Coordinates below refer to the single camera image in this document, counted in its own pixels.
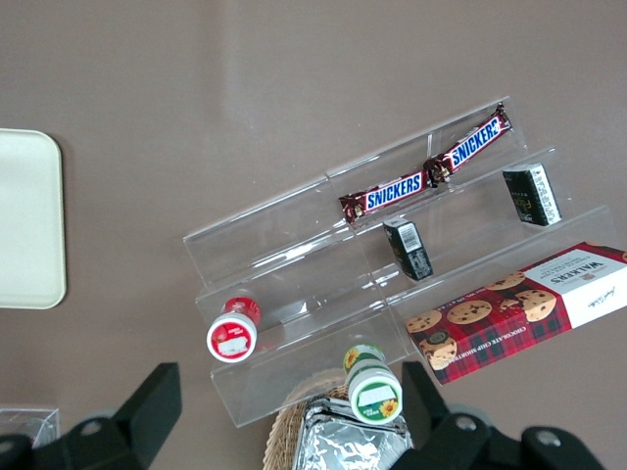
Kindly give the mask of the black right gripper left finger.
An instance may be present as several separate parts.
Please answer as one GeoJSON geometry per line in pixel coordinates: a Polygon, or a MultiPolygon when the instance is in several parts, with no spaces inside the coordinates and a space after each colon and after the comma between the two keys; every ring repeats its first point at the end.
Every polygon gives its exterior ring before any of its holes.
{"type": "Polygon", "coordinates": [[[87,419],[45,446],[1,437],[3,469],[147,469],[182,411],[179,365],[159,364],[111,417],[87,419]]]}

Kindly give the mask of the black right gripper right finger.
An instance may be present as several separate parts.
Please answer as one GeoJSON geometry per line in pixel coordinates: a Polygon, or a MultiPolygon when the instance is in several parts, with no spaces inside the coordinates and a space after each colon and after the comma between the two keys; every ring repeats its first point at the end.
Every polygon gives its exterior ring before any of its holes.
{"type": "Polygon", "coordinates": [[[424,366],[402,369],[403,414],[414,447],[394,469],[602,469],[575,435],[555,427],[525,429],[519,440],[468,412],[451,411],[424,366]]]}

